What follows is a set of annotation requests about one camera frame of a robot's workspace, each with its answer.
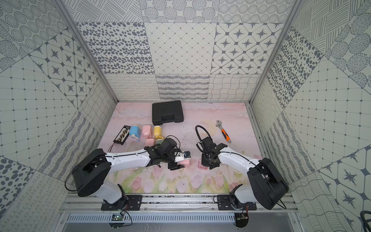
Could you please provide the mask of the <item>pink pencil sharpener back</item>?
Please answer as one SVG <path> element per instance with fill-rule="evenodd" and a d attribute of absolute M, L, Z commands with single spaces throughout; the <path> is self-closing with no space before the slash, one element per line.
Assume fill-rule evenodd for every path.
<path fill-rule="evenodd" d="M 154 146 L 156 143 L 156 140 L 154 138 L 148 138 L 146 139 L 146 143 L 145 143 L 145 146 L 146 147 L 152 147 Z"/>

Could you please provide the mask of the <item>pink pencil sharpener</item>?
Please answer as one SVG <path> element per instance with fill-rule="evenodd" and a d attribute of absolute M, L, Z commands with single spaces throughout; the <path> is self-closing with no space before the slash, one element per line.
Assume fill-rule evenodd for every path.
<path fill-rule="evenodd" d="M 151 125 L 144 125 L 142 132 L 143 132 L 143 137 L 145 139 L 152 138 L 152 127 L 151 127 Z"/>
<path fill-rule="evenodd" d="M 145 146 L 146 147 L 152 147 L 154 146 L 156 143 L 156 140 L 154 138 L 148 138 L 146 139 L 146 143 L 145 143 Z"/>
<path fill-rule="evenodd" d="M 186 160 L 180 161 L 178 164 L 184 166 L 185 168 L 187 168 L 187 167 L 190 166 L 190 161 L 191 161 L 191 159 L 186 159 Z"/>

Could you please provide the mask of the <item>yellow pencil sharpener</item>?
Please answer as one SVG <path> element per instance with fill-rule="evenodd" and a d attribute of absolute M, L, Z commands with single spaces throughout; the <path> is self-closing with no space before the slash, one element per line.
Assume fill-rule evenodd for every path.
<path fill-rule="evenodd" d="M 162 134 L 162 127 L 159 125 L 154 126 L 154 137 L 158 139 L 164 139 L 163 134 Z"/>

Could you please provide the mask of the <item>pink pencil sharpener front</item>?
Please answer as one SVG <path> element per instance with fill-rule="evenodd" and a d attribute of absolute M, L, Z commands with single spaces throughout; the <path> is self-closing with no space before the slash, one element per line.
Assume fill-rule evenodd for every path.
<path fill-rule="evenodd" d="M 143 137 L 145 139 L 152 138 L 152 127 L 151 127 L 151 125 L 144 125 L 142 132 L 143 132 Z"/>

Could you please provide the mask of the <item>blue pencil sharpener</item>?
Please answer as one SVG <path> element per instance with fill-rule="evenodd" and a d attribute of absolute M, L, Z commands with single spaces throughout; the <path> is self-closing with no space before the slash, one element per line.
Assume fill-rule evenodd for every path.
<path fill-rule="evenodd" d="M 132 141 L 138 142 L 141 138 L 141 130 L 138 125 L 132 125 L 129 131 L 129 137 Z"/>

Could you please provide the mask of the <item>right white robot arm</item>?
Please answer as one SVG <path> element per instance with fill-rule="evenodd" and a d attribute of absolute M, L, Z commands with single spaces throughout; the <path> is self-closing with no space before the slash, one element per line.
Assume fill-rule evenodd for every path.
<path fill-rule="evenodd" d="M 246 157 L 223 143 L 216 145 L 210 137 L 199 141 L 196 147 L 202 153 L 203 166 L 214 169 L 225 164 L 248 177 L 250 186 L 238 184 L 230 192 L 233 208 L 241 209 L 250 202 L 257 202 L 267 210 L 276 205 L 287 208 L 282 198 L 289 191 L 288 184 L 270 159 Z"/>

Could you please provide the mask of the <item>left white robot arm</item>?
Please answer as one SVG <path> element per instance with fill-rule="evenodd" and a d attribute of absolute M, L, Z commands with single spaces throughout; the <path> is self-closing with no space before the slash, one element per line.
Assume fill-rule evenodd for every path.
<path fill-rule="evenodd" d="M 159 145 L 145 147 L 126 153 L 105 153 L 96 149 L 76 165 L 71 174 L 80 197 L 96 196 L 108 204 L 115 205 L 126 201 L 123 187 L 106 180 L 110 173 L 134 167 L 148 167 L 164 162 L 168 169 L 184 168 L 178 163 L 190 159 L 189 151 L 181 151 L 175 140 L 165 138 Z"/>

